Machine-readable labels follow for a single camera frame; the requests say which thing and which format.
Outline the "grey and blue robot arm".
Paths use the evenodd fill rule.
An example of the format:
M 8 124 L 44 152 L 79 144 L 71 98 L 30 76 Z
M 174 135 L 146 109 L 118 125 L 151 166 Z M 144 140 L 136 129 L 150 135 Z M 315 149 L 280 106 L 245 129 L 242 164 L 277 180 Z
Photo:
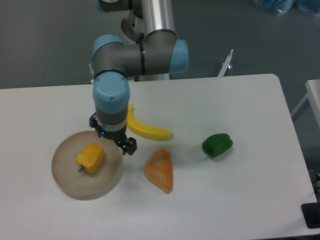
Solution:
M 112 34 L 98 37 L 90 68 L 95 113 L 89 125 L 99 137 L 114 141 L 124 155 L 132 155 L 137 142 L 126 136 L 128 78 L 184 72 L 189 66 L 189 48 L 177 38 L 169 0 L 97 0 L 95 6 L 106 13 L 133 13 L 144 25 L 131 44 Z

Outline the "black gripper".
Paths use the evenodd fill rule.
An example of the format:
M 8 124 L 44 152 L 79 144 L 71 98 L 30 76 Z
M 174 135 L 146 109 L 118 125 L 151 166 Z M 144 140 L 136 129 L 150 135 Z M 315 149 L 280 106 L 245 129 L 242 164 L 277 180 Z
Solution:
M 89 118 L 89 126 L 97 132 L 99 138 L 113 140 L 122 149 L 123 155 L 132 156 L 137 150 L 137 140 L 126 136 L 127 119 L 118 124 L 109 125 L 100 121 L 97 114 L 94 113 Z

